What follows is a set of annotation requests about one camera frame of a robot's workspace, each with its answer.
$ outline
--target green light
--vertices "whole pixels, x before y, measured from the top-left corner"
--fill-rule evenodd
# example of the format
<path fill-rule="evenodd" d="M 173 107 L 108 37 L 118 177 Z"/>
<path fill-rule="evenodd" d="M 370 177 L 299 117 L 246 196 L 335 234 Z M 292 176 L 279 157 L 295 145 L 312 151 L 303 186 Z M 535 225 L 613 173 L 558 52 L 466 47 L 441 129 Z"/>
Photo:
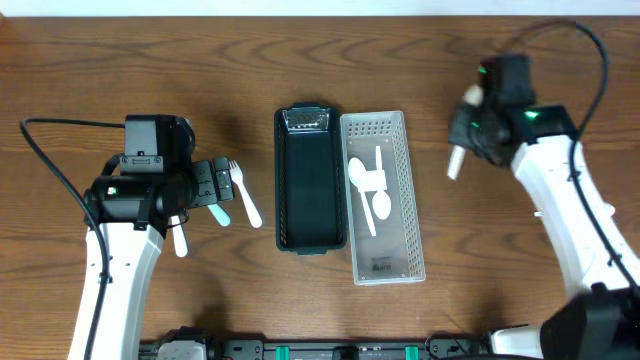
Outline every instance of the green light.
<path fill-rule="evenodd" d="M 538 117 L 538 115 L 540 115 L 540 113 L 536 112 L 536 111 L 525 111 L 524 112 L 524 116 L 526 116 L 527 119 L 529 119 L 529 121 L 535 120 Z"/>

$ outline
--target wood grain surface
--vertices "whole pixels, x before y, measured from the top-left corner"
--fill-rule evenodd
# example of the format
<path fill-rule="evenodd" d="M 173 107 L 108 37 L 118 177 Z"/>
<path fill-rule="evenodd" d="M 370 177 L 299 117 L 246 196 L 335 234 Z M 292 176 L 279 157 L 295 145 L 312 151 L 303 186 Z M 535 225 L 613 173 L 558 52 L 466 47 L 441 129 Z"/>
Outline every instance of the wood grain surface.
<path fill-rule="evenodd" d="M 243 167 L 264 217 L 242 202 L 169 238 L 156 266 L 143 338 L 182 325 L 270 339 L 425 338 L 539 323 L 565 302 L 555 255 L 522 186 L 469 158 L 446 177 L 447 126 L 478 61 L 540 18 L 4 19 L 0 26 L 0 357 L 66 357 L 85 273 L 82 212 L 28 148 L 26 117 L 121 123 L 130 113 L 188 117 L 196 159 Z M 611 54 L 611 82 L 585 138 L 616 221 L 640 249 L 640 20 L 582 19 Z M 541 102 L 576 121 L 599 79 L 596 51 L 572 30 L 537 37 Z M 316 100 L 342 112 L 402 110 L 427 280 L 356 287 L 349 246 L 301 257 L 275 246 L 273 113 Z M 39 144 L 82 191 L 123 150 L 117 129 L 34 126 Z"/>

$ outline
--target black tray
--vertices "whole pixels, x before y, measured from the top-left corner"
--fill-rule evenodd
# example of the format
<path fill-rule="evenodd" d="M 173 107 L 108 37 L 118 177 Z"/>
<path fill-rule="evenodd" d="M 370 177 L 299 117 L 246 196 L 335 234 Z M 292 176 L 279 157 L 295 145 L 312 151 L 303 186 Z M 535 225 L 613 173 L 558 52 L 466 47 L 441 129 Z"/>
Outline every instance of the black tray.
<path fill-rule="evenodd" d="M 275 113 L 276 245 L 325 254 L 347 242 L 340 126 L 334 108 L 294 103 Z"/>

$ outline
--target gray plastic container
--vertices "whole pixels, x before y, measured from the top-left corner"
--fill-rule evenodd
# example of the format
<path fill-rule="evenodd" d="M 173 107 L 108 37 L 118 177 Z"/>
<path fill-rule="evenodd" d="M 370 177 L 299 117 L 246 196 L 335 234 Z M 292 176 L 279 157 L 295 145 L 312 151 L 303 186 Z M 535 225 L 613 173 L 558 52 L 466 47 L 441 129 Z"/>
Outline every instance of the gray plastic container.
<path fill-rule="evenodd" d="M 413 283 L 426 278 L 404 116 L 401 111 L 344 114 L 340 118 L 347 217 L 356 285 Z M 391 213 L 378 218 L 374 191 L 365 192 L 376 236 L 372 236 L 358 188 L 349 177 L 349 160 L 376 169 L 380 146 Z"/>

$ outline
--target wooden table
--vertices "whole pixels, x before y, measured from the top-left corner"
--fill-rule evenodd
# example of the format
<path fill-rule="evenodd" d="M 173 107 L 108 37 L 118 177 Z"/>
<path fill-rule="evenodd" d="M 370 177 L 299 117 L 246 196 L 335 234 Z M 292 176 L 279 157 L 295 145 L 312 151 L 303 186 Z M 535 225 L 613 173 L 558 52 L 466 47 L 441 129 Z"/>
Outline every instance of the wooden table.
<path fill-rule="evenodd" d="M 469 158 L 445 176 L 449 116 L 478 61 L 536 18 L 4 19 L 0 26 L 0 357 L 66 357 L 85 273 L 86 227 L 67 191 L 28 148 L 30 116 L 121 123 L 130 113 L 191 119 L 196 159 L 245 169 L 264 216 L 240 200 L 232 226 L 192 211 L 191 253 L 167 240 L 153 275 L 143 338 L 181 325 L 269 339 L 425 338 L 539 323 L 564 304 L 555 255 L 534 207 L 506 169 Z M 640 20 L 584 19 L 608 46 L 611 82 L 585 138 L 604 199 L 640 248 Z M 536 38 L 541 102 L 576 121 L 599 79 L 588 40 Z M 342 112 L 402 110 L 427 280 L 356 287 L 349 246 L 301 257 L 275 246 L 273 113 L 318 100 Z M 123 151 L 123 133 L 34 126 L 39 144 L 82 191 Z"/>

